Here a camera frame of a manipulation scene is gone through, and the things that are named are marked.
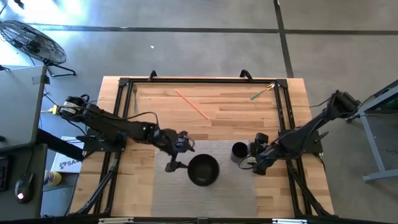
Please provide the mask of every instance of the gray floor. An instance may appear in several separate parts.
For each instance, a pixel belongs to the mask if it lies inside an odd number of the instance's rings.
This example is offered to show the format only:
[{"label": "gray floor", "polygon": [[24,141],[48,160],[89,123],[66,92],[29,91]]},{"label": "gray floor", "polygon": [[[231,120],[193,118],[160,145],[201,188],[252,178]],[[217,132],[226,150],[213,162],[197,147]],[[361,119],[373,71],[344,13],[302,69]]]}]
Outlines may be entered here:
[{"label": "gray floor", "polygon": [[[32,0],[25,2],[24,15],[8,6],[0,20],[80,26],[277,28],[271,0],[48,0],[40,7]],[[280,5],[286,29],[396,30],[398,24],[397,1],[280,0]],[[43,7],[54,13],[44,12]],[[47,91],[57,103],[68,95],[84,93],[94,100],[104,75],[148,75],[156,70],[158,75],[237,76],[246,68],[254,77],[286,77],[278,34],[45,33],[65,49],[68,60],[64,65],[78,73],[77,77],[51,78]],[[398,77],[396,35],[287,35],[287,43],[294,75],[304,78],[310,104],[323,101],[336,89],[364,100]],[[0,49],[7,52],[0,55],[0,64],[31,65],[29,58],[6,42],[0,42]],[[50,106],[44,100],[43,108]],[[46,131],[57,136],[79,134],[54,116],[43,115],[42,122]],[[363,174],[377,167],[361,123],[334,121],[322,130],[330,132],[322,142],[336,214],[396,222],[398,179],[362,181]],[[48,166],[53,157],[50,152]],[[44,193],[42,212],[65,213],[71,192],[65,188]],[[51,206],[54,198],[59,199],[59,207]]]}]

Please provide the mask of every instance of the computer mouse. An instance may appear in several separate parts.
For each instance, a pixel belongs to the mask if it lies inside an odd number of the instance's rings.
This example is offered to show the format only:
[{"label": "computer mouse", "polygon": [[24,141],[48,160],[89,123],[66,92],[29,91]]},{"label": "computer mouse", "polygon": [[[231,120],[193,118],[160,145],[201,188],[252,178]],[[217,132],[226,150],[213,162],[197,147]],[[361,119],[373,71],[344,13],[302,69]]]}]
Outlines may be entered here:
[{"label": "computer mouse", "polygon": [[18,203],[28,203],[33,198],[33,178],[34,174],[28,172],[22,174],[15,185],[15,196]]}]

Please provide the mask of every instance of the orange chopstick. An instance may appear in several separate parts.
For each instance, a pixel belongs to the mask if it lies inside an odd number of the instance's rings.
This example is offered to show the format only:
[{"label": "orange chopstick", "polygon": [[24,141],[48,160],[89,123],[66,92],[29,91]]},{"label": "orange chopstick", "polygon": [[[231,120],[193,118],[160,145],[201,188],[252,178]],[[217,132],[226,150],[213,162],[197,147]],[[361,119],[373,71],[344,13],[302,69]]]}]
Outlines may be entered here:
[{"label": "orange chopstick", "polygon": [[182,95],[180,90],[174,90],[176,93],[178,93],[186,102],[188,102],[193,108],[195,108],[202,116],[204,116],[206,119],[210,119],[207,115],[204,114],[197,106],[195,106],[190,100],[188,100],[187,97]]}]

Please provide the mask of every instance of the wooden table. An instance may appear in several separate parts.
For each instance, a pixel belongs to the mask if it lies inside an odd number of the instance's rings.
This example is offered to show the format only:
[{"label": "wooden table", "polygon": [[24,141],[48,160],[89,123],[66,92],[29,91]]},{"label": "wooden table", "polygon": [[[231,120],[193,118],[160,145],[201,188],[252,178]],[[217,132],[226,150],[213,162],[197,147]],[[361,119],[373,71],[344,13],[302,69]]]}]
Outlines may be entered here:
[{"label": "wooden table", "polygon": [[[111,113],[119,79],[120,77],[104,77],[99,93],[98,106]],[[300,126],[312,118],[304,81],[301,78],[287,80],[295,123]],[[264,84],[137,83],[137,89],[137,104],[140,113],[156,112],[162,128],[186,130],[194,140],[253,141],[258,132],[268,134],[269,139],[272,140],[277,137],[277,131],[280,129],[274,91],[265,91],[255,100],[249,99],[250,96],[264,89]],[[211,119],[207,120],[195,111],[176,94],[174,91],[176,89]],[[126,92],[125,90],[123,93],[120,116],[123,112]],[[134,97],[131,97],[129,116],[133,115],[133,106]],[[155,121],[152,114],[140,116],[137,120]],[[148,217],[151,215],[154,153],[153,146],[128,140],[119,166],[112,216]],[[97,187],[103,157],[103,153],[96,152],[83,161],[71,212],[77,211]],[[324,208],[333,213],[321,162],[313,155],[304,155],[303,164],[308,188]],[[293,217],[285,161],[277,161],[268,168],[266,176],[256,174],[253,176],[258,217]],[[107,194],[108,189],[105,189],[102,209],[106,204]],[[298,190],[297,194],[302,211],[304,211],[302,193]]]}]

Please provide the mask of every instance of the gray mat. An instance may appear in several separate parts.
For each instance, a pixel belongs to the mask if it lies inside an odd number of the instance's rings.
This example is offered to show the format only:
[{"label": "gray mat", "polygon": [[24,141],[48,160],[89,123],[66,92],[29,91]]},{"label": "gray mat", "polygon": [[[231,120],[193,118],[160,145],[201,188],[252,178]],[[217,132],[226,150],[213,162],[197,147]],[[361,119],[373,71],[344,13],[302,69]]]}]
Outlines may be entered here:
[{"label": "gray mat", "polygon": [[186,169],[166,173],[164,169],[170,157],[157,151],[151,216],[256,217],[252,172],[239,169],[229,158],[234,143],[236,141],[197,141],[196,152],[178,155],[177,160],[184,164],[199,154],[216,158],[220,165],[220,176],[208,187],[193,184]]}]

